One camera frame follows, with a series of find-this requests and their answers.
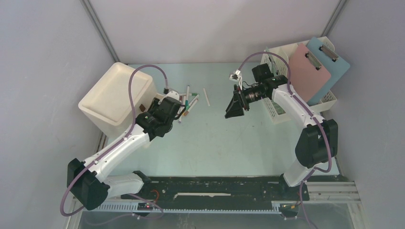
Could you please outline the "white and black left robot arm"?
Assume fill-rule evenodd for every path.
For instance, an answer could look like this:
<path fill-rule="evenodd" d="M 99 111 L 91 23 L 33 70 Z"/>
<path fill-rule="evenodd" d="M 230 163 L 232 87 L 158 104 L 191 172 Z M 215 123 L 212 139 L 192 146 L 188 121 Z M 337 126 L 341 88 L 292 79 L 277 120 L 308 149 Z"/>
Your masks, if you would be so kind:
<path fill-rule="evenodd" d="M 150 108 L 140 113 L 133 124 L 111 144 L 84 161 L 73 159 L 67 166 L 69 192 L 87 210 L 94 210 L 106 199 L 135 194 L 147 198 L 151 192 L 150 179 L 140 171 L 111 176 L 111 172 L 129 155 L 156 137 L 164 137 L 179 117 L 180 96 L 170 91 L 161 99 L 154 98 Z"/>

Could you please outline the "pink clipboard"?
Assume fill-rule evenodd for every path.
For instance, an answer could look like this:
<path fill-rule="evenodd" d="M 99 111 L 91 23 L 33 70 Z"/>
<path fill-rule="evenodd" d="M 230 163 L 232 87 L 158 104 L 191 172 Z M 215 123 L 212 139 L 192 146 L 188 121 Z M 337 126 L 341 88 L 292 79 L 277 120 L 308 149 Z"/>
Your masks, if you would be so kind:
<path fill-rule="evenodd" d="M 306 103 L 330 79 L 330 73 L 302 43 L 297 46 L 288 63 L 291 70 L 291 85 Z"/>

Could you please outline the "green clipboard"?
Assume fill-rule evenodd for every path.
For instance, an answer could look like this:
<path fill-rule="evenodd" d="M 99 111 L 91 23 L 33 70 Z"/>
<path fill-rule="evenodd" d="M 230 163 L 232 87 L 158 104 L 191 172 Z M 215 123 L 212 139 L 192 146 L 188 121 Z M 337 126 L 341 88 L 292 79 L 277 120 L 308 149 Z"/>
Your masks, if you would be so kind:
<path fill-rule="evenodd" d="M 275 62 L 274 56 L 269 54 L 268 55 L 269 61 L 271 63 L 271 72 L 273 73 L 273 75 L 279 75 L 279 69 L 278 66 Z"/>

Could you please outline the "blue clipboard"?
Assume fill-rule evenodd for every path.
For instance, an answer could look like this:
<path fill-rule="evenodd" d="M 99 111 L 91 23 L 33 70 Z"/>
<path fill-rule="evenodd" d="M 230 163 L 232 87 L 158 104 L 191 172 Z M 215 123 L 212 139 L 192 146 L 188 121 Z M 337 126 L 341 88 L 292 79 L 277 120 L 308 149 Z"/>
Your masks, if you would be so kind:
<path fill-rule="evenodd" d="M 350 64 L 340 57 L 329 40 L 323 42 L 319 38 L 311 38 L 307 48 L 315 55 L 321 64 L 330 73 L 330 79 L 323 87 L 307 102 L 309 105 L 317 104 L 335 83 L 349 70 Z"/>

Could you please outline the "white drawer cabinet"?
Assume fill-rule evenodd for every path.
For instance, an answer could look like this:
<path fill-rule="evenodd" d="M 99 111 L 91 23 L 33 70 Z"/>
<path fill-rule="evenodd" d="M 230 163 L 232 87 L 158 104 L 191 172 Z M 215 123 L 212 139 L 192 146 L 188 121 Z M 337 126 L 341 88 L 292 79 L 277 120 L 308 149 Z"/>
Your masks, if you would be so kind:
<path fill-rule="evenodd" d="M 115 140 L 133 122 L 128 85 L 134 68 L 114 63 L 79 102 L 79 109 L 108 137 Z M 136 115 L 147 111 L 153 99 L 163 98 L 152 77 L 137 72 L 131 83 Z"/>

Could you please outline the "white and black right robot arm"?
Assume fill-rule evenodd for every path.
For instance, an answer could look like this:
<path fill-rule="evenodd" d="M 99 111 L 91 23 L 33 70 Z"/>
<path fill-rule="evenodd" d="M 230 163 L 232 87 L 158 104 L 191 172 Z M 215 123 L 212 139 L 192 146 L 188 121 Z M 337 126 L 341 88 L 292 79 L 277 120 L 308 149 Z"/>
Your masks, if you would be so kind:
<path fill-rule="evenodd" d="M 274 76 L 267 64 L 254 67 L 252 73 L 255 83 L 248 88 L 243 87 L 240 70 L 230 74 L 229 79 L 237 83 L 225 118 L 243 116 L 245 111 L 249 111 L 251 103 L 269 98 L 294 121 L 300 130 L 295 147 L 296 159 L 281 175 L 281 184 L 277 187 L 281 198 L 291 199 L 297 193 L 296 186 L 307 180 L 315 170 L 326 173 L 331 170 L 332 158 L 337 155 L 338 124 L 311 110 L 292 86 L 288 86 L 287 77 Z"/>

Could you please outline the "white chalk stick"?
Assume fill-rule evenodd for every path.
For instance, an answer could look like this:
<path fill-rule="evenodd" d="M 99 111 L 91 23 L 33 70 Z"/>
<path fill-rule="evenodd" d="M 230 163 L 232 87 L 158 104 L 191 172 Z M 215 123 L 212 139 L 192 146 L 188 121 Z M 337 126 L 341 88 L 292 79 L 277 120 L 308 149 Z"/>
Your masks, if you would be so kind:
<path fill-rule="evenodd" d="M 206 91 L 205 87 L 203 87 L 203 92 L 204 92 L 204 96 L 205 96 L 207 105 L 211 106 L 210 101 L 209 101 L 209 97 L 208 97 L 208 94 L 207 94 L 207 91 Z"/>

